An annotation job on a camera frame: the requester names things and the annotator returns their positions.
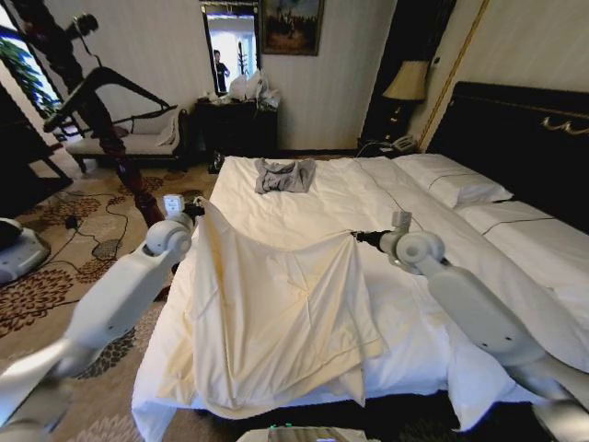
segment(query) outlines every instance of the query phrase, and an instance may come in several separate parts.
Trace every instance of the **person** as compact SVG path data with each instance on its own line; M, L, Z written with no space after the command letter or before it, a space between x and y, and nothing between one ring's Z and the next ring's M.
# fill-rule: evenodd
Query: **person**
M219 87L219 92L226 92L227 86L225 85L225 77L229 76L229 69L221 63L221 53L219 51L215 49L213 55L214 69L217 72L217 87Z

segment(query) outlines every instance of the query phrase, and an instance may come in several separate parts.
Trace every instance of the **framed painting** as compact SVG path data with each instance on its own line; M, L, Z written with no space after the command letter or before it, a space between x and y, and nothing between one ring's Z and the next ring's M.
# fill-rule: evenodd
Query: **framed painting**
M317 55L324 0L262 0L262 53Z

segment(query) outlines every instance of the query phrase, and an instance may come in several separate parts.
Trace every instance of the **beige wallpaper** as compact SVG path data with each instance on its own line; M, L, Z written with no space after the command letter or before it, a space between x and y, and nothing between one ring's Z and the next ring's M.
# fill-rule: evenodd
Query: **beige wallpaper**
M262 55L283 96L280 145L355 148L395 2L327 0L318 57Z
M214 89L198 0L45 3L62 26L74 14L94 14L100 29L87 42L104 65L168 102L185 103ZM392 0L326 0L318 57L262 55L271 86L283 96L281 148L355 147L394 5ZM94 59L79 42L75 47L89 72ZM63 92L62 82L55 83ZM115 119L153 109L117 87L104 87L100 95Z
M418 138L481 1L456 2L438 50L441 65L431 70L428 99L411 121L410 132ZM490 0L422 147L431 140L456 81L589 90L588 17L587 0Z

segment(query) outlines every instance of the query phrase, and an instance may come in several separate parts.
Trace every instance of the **patterned carpet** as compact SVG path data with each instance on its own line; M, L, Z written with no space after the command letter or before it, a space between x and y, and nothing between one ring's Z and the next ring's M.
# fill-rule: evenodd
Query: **patterned carpet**
M144 239L144 221L114 170L90 167L82 175L63 151L57 152L56 162L75 181L64 192L18 217L51 244L52 255L40 269L0 288L0 369L59 338L75 303L111 267L115 255L132 251ZM165 193L209 197L216 179L204 165L187 173L142 171L160 206ZM77 232L64 226L70 215L81 223ZM54 433L55 441L142 440L130 413L133 383L162 307L162 302L153 303L129 333L71 380L75 387L73 405ZM510 435L517 425L518 434L524 428L530 435L526 440L545 440L524 404L496 407L475 431L457 434L452 431L456 418L443 393L427 398L383 398L369 401L364 409L351 402L299 407L238 422L178 411L165 440L229 442L250 428L285 423L360 428L383 442L515 440Z

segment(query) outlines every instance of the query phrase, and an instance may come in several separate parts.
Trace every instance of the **dresser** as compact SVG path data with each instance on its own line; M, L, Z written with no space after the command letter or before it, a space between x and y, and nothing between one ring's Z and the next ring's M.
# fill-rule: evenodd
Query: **dresser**
M270 157L277 149L278 111L260 110L255 101L223 105L199 101L192 118L202 129L212 173L218 172L215 157Z

